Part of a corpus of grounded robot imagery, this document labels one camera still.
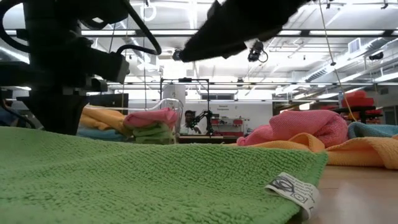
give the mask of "blue towel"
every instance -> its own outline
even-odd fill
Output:
[[[125,141],[126,137],[122,134],[118,133],[114,129],[110,130],[98,130],[98,129],[91,129],[91,128],[79,128],[77,130],[77,136],[86,137],[91,139],[97,140],[105,140],[105,141]]]
[[[348,126],[348,138],[392,137],[398,134],[398,126],[387,124],[364,124],[352,122]]]

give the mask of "orange towel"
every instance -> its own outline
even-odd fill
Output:
[[[325,149],[325,145],[311,134],[298,134],[288,141],[272,141],[249,147],[327,151],[328,165],[385,167],[398,169],[398,135],[393,138],[354,138]]]
[[[124,127],[124,118],[125,116],[122,113],[115,110],[83,108],[80,122],[88,128],[99,130],[115,129],[129,137],[132,133]]]

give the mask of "wooden table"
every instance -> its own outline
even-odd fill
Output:
[[[318,216],[309,224],[398,223],[398,171],[328,166],[318,189]]]

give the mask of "man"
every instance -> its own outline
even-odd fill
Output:
[[[12,102],[3,100],[3,103],[6,105],[7,109],[17,113],[14,109],[11,108]],[[7,127],[26,127],[26,122],[18,119],[17,116],[10,114],[8,111],[0,107],[0,126]]]
[[[180,134],[187,134],[187,135],[201,134],[199,126],[195,125],[194,128],[190,128],[190,124],[194,118],[195,118],[195,113],[193,111],[187,110],[185,112],[185,124],[182,125]]]

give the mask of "fabric tag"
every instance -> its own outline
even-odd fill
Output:
[[[265,189],[271,189],[280,196],[287,198],[302,209],[303,221],[314,217],[319,206],[320,194],[318,189],[312,185],[285,172],[280,173]]]

